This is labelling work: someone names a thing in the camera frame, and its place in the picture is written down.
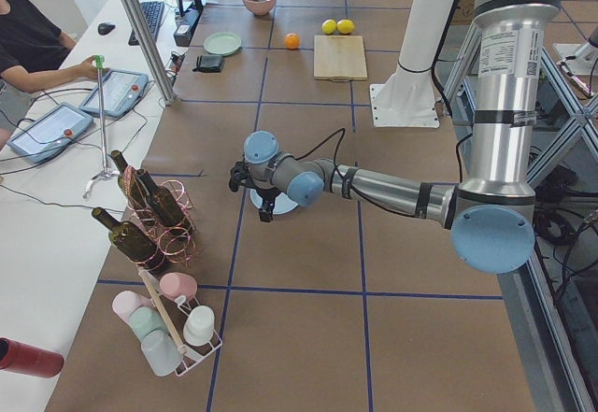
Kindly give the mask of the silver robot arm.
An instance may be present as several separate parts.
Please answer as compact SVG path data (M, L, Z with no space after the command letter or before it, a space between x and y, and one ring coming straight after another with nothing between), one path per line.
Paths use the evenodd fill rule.
M395 71L370 88L377 127L434 124L433 75L444 33L459 0L413 0ZM534 251L534 189L527 180L543 38L561 0L475 0L481 34L470 166L456 186L424 183L282 151L269 132L247 137L232 169L232 190L247 187L271 220L285 194L310 206L324 192L363 200L392 213L434 220L450 230L457 255L479 271L503 274Z

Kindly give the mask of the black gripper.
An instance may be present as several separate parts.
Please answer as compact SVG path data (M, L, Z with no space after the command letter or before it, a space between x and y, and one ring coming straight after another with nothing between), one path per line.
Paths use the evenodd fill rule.
M276 187L263 188L258 186L252 177L245 180L245 186L258 196L257 207L259 208L260 221L272 221L276 199L281 194L281 190Z

